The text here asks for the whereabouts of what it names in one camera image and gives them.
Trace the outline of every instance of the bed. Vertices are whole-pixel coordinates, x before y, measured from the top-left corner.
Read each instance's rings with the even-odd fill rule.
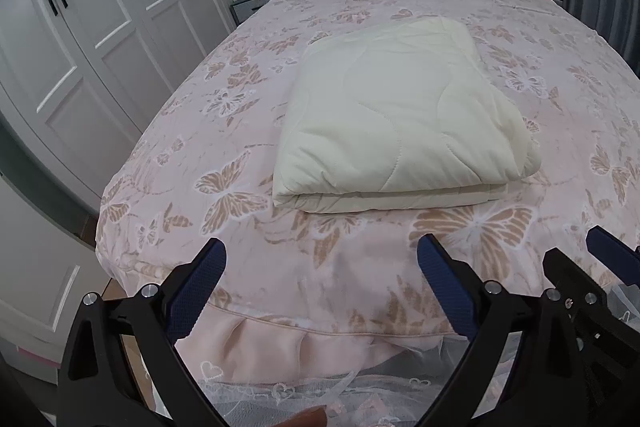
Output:
[[[471,31],[495,86],[538,140],[542,169],[475,206],[337,215],[274,208],[280,126],[306,47],[432,15]],[[542,292],[542,256],[553,247],[603,287],[616,282],[584,238],[598,224],[640,243],[639,98],[624,60],[552,0],[272,0],[186,79],[114,176],[97,256],[133,295],[220,238],[225,274],[176,346],[207,396],[217,407],[262,400],[278,413],[339,399],[345,409],[334,412],[345,425],[366,403],[377,419],[358,422],[373,425],[389,410],[357,389],[375,387],[381,404],[385,393],[433,399],[434,382],[462,353],[417,267],[425,233],[512,293]],[[371,367],[403,355],[410,359],[393,368],[400,380],[371,376]],[[429,378],[412,377],[434,363]]]

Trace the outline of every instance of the folded clothes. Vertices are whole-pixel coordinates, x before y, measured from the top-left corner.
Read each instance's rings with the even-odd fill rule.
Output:
[[[306,49],[273,203],[307,212],[476,204],[539,168],[536,142],[466,26],[426,17]]]

